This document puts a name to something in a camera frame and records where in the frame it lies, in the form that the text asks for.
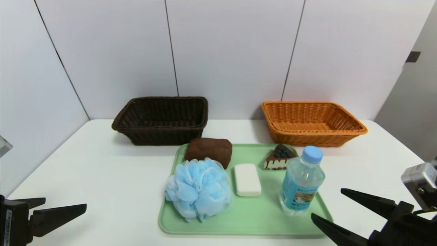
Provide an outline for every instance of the dark brown wicker basket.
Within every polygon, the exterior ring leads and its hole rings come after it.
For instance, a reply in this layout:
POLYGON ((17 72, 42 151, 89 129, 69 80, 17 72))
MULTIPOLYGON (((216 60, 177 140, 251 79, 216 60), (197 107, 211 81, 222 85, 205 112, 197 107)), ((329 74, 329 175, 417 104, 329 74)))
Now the dark brown wicker basket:
POLYGON ((135 145, 183 145, 201 137, 207 121, 204 97, 143 97, 127 103, 112 129, 135 145))

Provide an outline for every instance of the white wall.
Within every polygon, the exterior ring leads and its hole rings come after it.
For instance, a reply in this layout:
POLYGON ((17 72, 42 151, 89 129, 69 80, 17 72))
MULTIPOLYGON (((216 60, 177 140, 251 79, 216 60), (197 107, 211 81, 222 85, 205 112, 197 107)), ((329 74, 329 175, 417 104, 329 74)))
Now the white wall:
POLYGON ((164 0, 37 0, 91 119, 132 98, 177 96, 164 0))
POLYGON ((332 101, 374 119, 434 0, 308 0, 283 100, 332 101))
POLYGON ((429 161, 437 155, 437 4, 414 45, 416 63, 406 63, 375 122, 429 161))
POLYGON ((8 195, 88 118, 35 3, 3 0, 0 11, 0 134, 14 146, 1 159, 8 195))
POLYGON ((434 0, 37 0, 92 119, 131 98, 203 95, 210 119, 333 101, 373 119, 434 0))
POLYGON ((280 101, 303 0, 167 0, 180 96, 210 119, 262 118, 280 101))

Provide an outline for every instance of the wicker basket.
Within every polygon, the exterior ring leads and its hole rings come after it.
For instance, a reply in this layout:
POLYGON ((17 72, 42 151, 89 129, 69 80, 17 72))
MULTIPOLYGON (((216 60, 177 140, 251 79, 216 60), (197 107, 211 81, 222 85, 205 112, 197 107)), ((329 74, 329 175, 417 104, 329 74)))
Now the wicker basket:
POLYGON ((204 97, 143 97, 127 103, 112 129, 135 145, 182 145, 201 137, 207 121, 204 97))
POLYGON ((264 102, 262 108, 275 143, 338 147, 367 133, 360 121, 332 102, 264 102))

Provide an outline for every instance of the white table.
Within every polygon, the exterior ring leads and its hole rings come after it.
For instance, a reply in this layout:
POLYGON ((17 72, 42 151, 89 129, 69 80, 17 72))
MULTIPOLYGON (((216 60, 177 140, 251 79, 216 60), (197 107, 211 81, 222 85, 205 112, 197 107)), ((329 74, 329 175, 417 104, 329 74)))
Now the white table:
MULTIPOLYGON (((374 229, 381 230, 385 220, 342 195, 340 188, 418 206, 400 176, 422 160, 376 123, 362 122, 369 129, 366 135, 340 148, 323 148, 326 180, 320 193, 338 225, 368 237, 374 229)), ((108 119, 86 123, 9 196, 46 197, 38 209, 88 204, 85 214, 34 238, 31 245, 334 245, 329 238, 165 234, 158 226, 158 214, 178 146, 134 146, 111 124, 108 119)), ((203 136, 235 144, 272 141, 263 120, 209 120, 203 136)))

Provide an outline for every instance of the green tray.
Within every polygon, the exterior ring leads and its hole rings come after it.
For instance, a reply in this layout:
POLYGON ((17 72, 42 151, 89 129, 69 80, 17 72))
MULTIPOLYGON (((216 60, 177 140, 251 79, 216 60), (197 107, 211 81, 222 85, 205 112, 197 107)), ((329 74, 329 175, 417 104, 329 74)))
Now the green tray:
MULTIPOLYGON (((182 145, 176 153, 171 174, 176 165, 183 164, 188 144, 182 145)), ((174 208, 173 203, 164 199, 159 216, 161 229, 169 234, 197 235, 293 235, 318 237, 324 235, 311 221, 311 213, 332 221, 320 193, 313 199, 309 211, 301 216, 286 216, 279 203, 279 190, 284 180, 285 170, 263 170, 262 165, 276 144, 233 144, 232 158, 226 172, 231 178, 234 191, 232 206, 206 222, 193 219, 188 223, 174 208), (239 197, 236 194, 234 166, 253 163, 257 166, 262 192, 258 197, 239 197)))

